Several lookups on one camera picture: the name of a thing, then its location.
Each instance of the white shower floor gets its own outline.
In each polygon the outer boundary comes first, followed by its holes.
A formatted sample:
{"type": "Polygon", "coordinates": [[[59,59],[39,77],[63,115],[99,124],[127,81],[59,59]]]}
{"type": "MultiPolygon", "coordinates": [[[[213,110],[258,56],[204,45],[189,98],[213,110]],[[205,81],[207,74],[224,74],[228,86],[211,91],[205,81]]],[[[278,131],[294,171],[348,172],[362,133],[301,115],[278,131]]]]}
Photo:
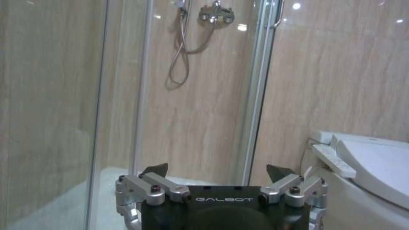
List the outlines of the white shower floor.
{"type": "MultiPolygon", "coordinates": [[[[100,176],[97,199],[97,230],[124,230],[124,219],[116,213],[115,181],[120,175],[128,174],[127,169],[105,168],[100,176]]],[[[168,177],[177,184],[212,185],[204,181],[168,177]]],[[[57,199],[40,208],[28,217],[17,221],[7,230],[80,230],[84,228],[87,183],[83,182],[69,189],[57,199]]]]}

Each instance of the shower hose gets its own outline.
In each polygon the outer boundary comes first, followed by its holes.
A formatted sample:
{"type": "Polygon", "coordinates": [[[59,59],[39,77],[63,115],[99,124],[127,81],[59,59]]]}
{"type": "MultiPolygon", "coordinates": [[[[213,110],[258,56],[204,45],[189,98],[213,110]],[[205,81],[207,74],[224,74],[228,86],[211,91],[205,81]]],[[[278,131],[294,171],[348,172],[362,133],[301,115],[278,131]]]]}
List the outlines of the shower hose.
{"type": "Polygon", "coordinates": [[[181,86],[189,78],[189,71],[191,71],[191,69],[189,69],[189,54],[196,54],[205,49],[205,47],[209,43],[212,34],[215,32],[215,26],[216,26],[216,22],[212,23],[211,32],[208,33],[208,36],[205,37],[205,40],[201,43],[201,45],[193,50],[187,49],[187,31],[188,31],[192,2],[193,2],[193,0],[187,0],[188,9],[180,8],[180,21],[179,21],[180,37],[177,39],[177,50],[175,52],[173,60],[172,60],[172,63],[171,63],[171,66],[169,66],[169,73],[168,73],[171,82],[175,83],[177,86],[181,86]],[[183,57],[183,60],[185,62],[185,71],[187,71],[185,76],[181,80],[176,80],[175,77],[173,77],[173,69],[175,69],[175,66],[176,66],[179,56],[183,57]]]}

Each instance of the metal bracket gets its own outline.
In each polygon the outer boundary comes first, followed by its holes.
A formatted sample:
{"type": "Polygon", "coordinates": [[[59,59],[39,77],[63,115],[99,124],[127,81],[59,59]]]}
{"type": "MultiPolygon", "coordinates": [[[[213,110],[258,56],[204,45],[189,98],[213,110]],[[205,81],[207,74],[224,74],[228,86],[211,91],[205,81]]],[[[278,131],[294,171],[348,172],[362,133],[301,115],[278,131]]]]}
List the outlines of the metal bracket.
{"type": "Polygon", "coordinates": [[[285,203],[292,207],[302,207],[306,202],[309,205],[326,207],[328,184],[318,177],[309,177],[298,187],[292,187],[285,192],[285,203]]]}
{"type": "Polygon", "coordinates": [[[188,186],[173,183],[156,173],[149,172],[141,175],[141,179],[149,184],[159,184],[173,202],[184,202],[189,198],[191,191],[188,186]]]}
{"type": "Polygon", "coordinates": [[[155,172],[141,174],[140,177],[120,176],[116,181],[116,212],[124,216],[129,230],[141,229],[141,202],[159,206],[165,202],[165,194],[173,202],[185,202],[191,195],[187,186],[173,183],[155,172]]]}
{"type": "Polygon", "coordinates": [[[296,174],[289,174],[281,180],[278,180],[273,185],[261,187],[260,193],[265,198],[268,204],[276,204],[280,202],[281,195],[286,190],[301,183],[301,177],[296,174]]]}

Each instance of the wall tile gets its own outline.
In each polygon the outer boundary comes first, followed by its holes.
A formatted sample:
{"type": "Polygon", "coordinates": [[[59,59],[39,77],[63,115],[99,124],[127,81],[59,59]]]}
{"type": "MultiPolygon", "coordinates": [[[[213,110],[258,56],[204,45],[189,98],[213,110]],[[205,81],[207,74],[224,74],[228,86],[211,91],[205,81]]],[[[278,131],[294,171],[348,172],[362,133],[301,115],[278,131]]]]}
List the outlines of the wall tile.
{"type": "Polygon", "coordinates": [[[288,1],[288,20],[273,43],[252,184],[268,183],[266,163],[298,169],[313,130],[409,140],[408,24],[396,23],[409,5],[380,3],[288,1]],[[285,142],[284,135],[294,141],[285,142]]]}

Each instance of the shower faucet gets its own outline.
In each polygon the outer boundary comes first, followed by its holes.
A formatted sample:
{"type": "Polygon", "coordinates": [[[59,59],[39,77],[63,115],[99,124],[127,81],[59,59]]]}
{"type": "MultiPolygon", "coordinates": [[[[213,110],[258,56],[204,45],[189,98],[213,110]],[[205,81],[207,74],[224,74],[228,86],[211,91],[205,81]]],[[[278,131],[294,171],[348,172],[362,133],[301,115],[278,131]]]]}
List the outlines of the shower faucet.
{"type": "Polygon", "coordinates": [[[232,8],[223,8],[221,1],[213,1],[212,6],[204,6],[200,9],[199,18],[203,21],[211,22],[215,24],[217,22],[224,22],[225,24],[231,24],[235,21],[235,12],[232,8]]]}

